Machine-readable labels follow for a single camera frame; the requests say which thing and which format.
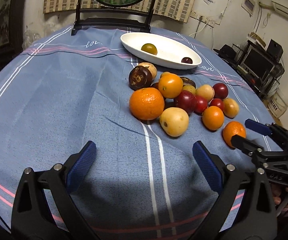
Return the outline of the black metal shelf rack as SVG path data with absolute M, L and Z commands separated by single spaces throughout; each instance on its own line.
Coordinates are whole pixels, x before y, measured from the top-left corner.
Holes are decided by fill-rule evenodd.
M 248 40 L 242 49 L 237 70 L 261 100 L 269 97 L 274 85 L 279 85 L 285 72 L 282 55 L 282 46 L 274 40 L 270 40 L 266 49 L 260 43 Z

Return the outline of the golden brown round fruit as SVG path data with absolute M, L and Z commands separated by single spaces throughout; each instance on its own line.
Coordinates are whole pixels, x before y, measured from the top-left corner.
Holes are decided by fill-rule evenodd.
M 223 100 L 224 108 L 223 112 L 228 118 L 235 118 L 239 113 L 239 105 L 232 98 L 226 98 Z

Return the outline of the dark red plum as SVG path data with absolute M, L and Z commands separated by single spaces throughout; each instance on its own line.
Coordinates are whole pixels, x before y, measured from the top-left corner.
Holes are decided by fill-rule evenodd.
M 197 105 L 196 96 L 188 90 L 182 90 L 173 101 L 175 107 L 183 109 L 188 115 L 195 111 L 195 107 Z

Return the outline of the large red plum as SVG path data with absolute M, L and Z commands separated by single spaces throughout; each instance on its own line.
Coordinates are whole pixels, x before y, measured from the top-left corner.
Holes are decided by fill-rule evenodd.
M 218 99 L 223 100 L 223 99 L 226 99 L 228 97 L 229 90 L 228 90 L 226 84 L 216 83 L 215 85 L 213 85 L 213 89 L 215 92 L 214 98 L 218 98 Z

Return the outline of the yellow orange persimmon fruit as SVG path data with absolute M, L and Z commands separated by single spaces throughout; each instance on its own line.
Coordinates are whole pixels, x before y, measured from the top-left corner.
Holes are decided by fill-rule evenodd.
M 163 97 L 173 99 L 183 90 L 183 81 L 176 74 L 168 74 L 159 79 L 158 89 Z

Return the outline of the blue striped tablecloth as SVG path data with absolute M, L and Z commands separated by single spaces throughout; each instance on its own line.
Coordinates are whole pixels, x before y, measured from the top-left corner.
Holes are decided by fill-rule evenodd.
M 130 71 L 139 59 L 121 30 L 70 28 L 35 42 L 0 71 L 0 216 L 11 211 L 22 172 L 49 170 L 97 146 L 95 162 L 72 198 L 104 239 L 185 239 L 217 198 L 193 159 L 202 141 L 227 164 L 251 171 L 250 158 L 190 115 L 169 137 L 158 121 L 129 111 Z

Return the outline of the black hat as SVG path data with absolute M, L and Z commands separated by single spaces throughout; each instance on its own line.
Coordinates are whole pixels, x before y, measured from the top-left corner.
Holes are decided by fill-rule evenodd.
M 226 57 L 230 59 L 234 59 L 236 56 L 235 50 L 227 44 L 224 44 L 220 49 L 213 49 L 219 57 Z

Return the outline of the green yellow round fruit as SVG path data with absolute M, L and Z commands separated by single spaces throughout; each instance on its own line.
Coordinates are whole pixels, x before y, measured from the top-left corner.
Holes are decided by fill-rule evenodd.
M 151 43 L 145 43 L 142 47 L 141 47 L 142 51 L 145 51 L 146 53 L 150 53 L 153 55 L 157 55 L 158 50 L 156 48 L 156 46 L 154 46 Z

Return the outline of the small dark plum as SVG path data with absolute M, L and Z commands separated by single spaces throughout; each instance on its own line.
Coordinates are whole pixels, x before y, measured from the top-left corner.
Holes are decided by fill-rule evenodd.
M 184 57 L 184 58 L 182 58 L 181 62 L 186 63 L 186 64 L 192 64 L 193 60 L 189 57 Z

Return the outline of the tan striped melon fruit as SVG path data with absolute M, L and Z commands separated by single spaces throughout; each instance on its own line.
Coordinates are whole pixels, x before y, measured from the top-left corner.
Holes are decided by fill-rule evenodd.
M 207 102 L 210 102 L 215 96 L 215 90 L 212 86 L 205 84 L 196 89 L 196 95 L 202 96 Z

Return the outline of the computer monitor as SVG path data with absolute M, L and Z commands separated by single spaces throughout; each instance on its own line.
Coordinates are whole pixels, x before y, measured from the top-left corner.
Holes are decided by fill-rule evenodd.
M 259 78 L 263 81 L 275 67 L 275 64 L 263 56 L 256 49 L 250 48 L 247 55 L 243 59 L 241 66 L 247 72 L 254 74 L 256 78 Z

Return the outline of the black speaker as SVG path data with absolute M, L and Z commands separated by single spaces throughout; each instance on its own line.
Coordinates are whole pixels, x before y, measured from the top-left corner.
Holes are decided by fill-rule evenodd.
M 277 62 L 279 63 L 283 54 L 283 48 L 281 45 L 279 45 L 274 40 L 270 40 L 268 47 L 267 47 L 267 53 Z

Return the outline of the wall power strip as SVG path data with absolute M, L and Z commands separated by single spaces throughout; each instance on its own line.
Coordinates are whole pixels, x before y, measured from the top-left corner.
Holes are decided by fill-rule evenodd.
M 203 16 L 199 14 L 197 11 L 192 10 L 190 13 L 190 17 L 198 20 L 199 22 L 203 22 L 206 25 L 209 25 L 211 28 L 215 27 L 216 21 L 213 16 Z

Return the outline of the white plastic bucket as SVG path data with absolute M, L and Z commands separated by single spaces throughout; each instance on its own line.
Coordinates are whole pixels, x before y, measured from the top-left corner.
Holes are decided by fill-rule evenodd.
M 268 109 L 275 118 L 280 118 L 288 109 L 288 98 L 278 88 L 268 101 Z

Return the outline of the dark brown passionfruit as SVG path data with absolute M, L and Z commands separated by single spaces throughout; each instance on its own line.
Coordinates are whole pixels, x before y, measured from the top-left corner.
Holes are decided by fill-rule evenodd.
M 196 88 L 196 83 L 193 80 L 185 76 L 181 76 L 180 78 L 183 81 L 183 86 L 193 86 L 194 88 Z

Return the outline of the goldfish round screen ornament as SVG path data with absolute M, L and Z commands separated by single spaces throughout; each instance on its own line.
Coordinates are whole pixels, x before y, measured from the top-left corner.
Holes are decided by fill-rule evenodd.
M 151 31 L 151 20 L 154 13 L 156 0 L 94 0 L 98 8 L 83 8 L 83 1 L 77 0 L 75 10 L 75 21 L 71 30 L 74 36 L 78 31 L 87 27 L 118 27 L 122 29 L 133 29 L 148 33 Z M 81 19 L 81 13 L 98 12 L 141 16 L 143 22 L 130 18 L 115 17 L 88 17 Z

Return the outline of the dark framed painting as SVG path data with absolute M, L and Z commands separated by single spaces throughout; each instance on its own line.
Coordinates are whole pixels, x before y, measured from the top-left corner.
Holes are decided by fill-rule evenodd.
M 26 0 L 0 0 L 0 69 L 22 51 Z

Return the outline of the pale yellow round fruit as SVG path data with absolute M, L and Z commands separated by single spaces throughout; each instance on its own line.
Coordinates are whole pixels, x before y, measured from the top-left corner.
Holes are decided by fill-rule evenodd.
M 171 137 L 179 137 L 185 133 L 189 125 L 187 112 L 178 107 L 169 107 L 159 117 L 163 130 Z

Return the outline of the dark brown mangosteen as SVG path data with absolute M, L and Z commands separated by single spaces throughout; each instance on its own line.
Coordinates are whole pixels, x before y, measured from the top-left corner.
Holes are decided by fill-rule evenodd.
M 153 76 L 148 68 L 144 66 L 136 66 L 129 73 L 128 80 L 131 89 L 139 90 L 150 87 L 153 81 Z

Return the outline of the white oval plate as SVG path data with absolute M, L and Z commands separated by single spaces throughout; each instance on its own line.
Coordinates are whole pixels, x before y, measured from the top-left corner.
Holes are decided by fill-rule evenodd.
M 140 32 L 125 33 L 120 37 L 120 41 L 132 55 L 159 66 L 187 70 L 196 68 L 202 63 L 201 57 L 194 50 L 176 40 L 161 35 Z M 145 43 L 156 46 L 157 55 L 142 51 L 141 47 Z M 181 60 L 184 57 L 191 58 L 193 63 L 182 63 Z

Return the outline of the large orange mandarin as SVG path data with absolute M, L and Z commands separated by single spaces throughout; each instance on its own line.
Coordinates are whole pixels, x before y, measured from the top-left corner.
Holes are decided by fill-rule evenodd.
M 239 135 L 243 138 L 246 138 L 247 133 L 246 133 L 245 127 L 240 122 L 230 121 L 224 127 L 222 131 L 222 136 L 223 136 L 225 143 L 231 148 L 233 148 L 231 139 L 234 135 Z
M 136 90 L 129 99 L 129 109 L 132 115 L 144 121 L 158 118 L 164 111 L 164 107 L 164 97 L 153 87 Z

